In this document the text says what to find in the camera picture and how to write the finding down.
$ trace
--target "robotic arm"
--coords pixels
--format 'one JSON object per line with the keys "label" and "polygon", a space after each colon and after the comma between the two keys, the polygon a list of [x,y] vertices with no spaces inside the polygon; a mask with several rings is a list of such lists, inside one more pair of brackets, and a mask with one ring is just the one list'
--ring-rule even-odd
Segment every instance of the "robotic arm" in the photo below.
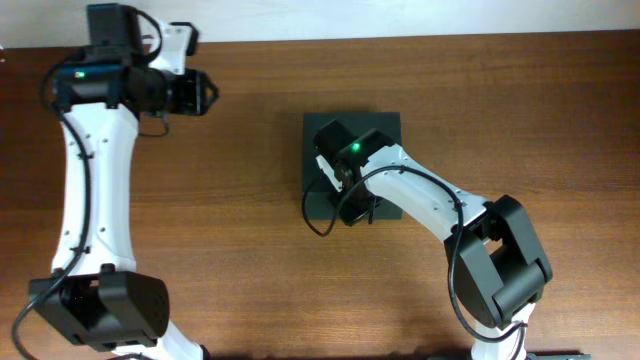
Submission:
{"label": "robotic arm", "polygon": [[[190,23],[167,24],[130,6],[87,8],[91,45],[57,66],[55,112],[63,123],[66,188],[52,277],[30,282],[34,308],[74,345],[153,359],[208,359],[169,318],[164,283],[137,274],[129,233],[129,175],[141,112],[203,115],[217,98],[208,76],[185,68],[196,50]],[[138,17],[157,36],[145,54]]]}
{"label": "robotic arm", "polygon": [[[456,314],[465,325],[457,295],[476,319],[475,331],[465,325],[477,339],[472,358],[524,359],[524,327],[552,278],[524,208],[507,195],[489,202],[446,182],[375,129],[356,137],[333,121],[318,131],[314,145],[318,166],[343,195],[336,215],[345,223],[372,216],[376,197],[382,197],[444,243]],[[486,242],[500,239],[502,247],[489,254]]]}

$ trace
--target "black box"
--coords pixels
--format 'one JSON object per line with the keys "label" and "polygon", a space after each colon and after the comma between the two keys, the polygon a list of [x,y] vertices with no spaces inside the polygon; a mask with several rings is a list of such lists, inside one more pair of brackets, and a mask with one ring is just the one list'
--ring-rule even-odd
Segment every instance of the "black box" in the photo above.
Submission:
{"label": "black box", "polygon": [[[322,175],[318,167],[316,157],[319,155],[313,145],[313,137],[325,124],[333,120],[339,120],[355,136],[360,136],[371,129],[378,129],[388,135],[398,145],[402,145],[402,128],[400,126],[400,113],[328,113],[328,114],[304,114],[303,125],[303,176],[302,191],[313,180]],[[317,183],[307,196],[306,211],[310,220],[329,220],[333,215],[333,205],[327,197],[335,188],[328,180]],[[376,219],[401,219],[402,209],[382,200],[376,208]]]}

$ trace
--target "wooden table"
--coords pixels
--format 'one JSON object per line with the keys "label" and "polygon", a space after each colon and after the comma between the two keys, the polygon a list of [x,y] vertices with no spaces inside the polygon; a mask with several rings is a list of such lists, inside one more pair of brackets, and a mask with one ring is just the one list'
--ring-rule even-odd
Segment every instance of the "wooden table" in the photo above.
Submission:
{"label": "wooden table", "polygon": [[[0,64],[3,358],[16,357],[11,322],[60,233],[62,132],[36,94],[68,52],[8,50]],[[527,349],[640,359],[639,61],[638,31],[203,45],[189,65],[220,100],[136,144],[138,272],[166,282],[173,321],[215,354],[468,348],[443,247],[416,221],[324,239],[302,221],[303,113],[398,111],[416,161],[527,208],[554,269]],[[109,355],[38,316],[21,333],[45,358]]]}

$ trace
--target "wood grain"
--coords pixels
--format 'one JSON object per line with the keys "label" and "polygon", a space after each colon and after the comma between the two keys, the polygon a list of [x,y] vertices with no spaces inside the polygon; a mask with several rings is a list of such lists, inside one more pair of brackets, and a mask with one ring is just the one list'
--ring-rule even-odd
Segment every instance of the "wood grain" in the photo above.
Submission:
{"label": "wood grain", "polygon": [[[62,220],[64,148],[37,87],[67,49],[0,64],[0,357]],[[140,139],[131,179],[138,271],[215,354],[434,353],[472,339],[447,300],[442,246],[417,222],[338,226],[299,210],[302,115],[399,111],[409,154],[477,194],[527,208],[554,269],[530,350],[640,358],[640,32],[206,44],[189,65],[222,97]],[[154,126],[143,120],[142,127]],[[43,358],[102,359],[38,316]]]}

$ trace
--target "white backdrop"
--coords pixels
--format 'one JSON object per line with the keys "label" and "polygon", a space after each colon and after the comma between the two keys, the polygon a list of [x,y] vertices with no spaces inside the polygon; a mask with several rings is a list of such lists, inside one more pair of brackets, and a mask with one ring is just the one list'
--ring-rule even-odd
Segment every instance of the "white backdrop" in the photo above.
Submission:
{"label": "white backdrop", "polygon": [[[0,0],[5,47],[82,45],[87,0]],[[201,41],[337,39],[640,27],[640,0],[128,0]]]}

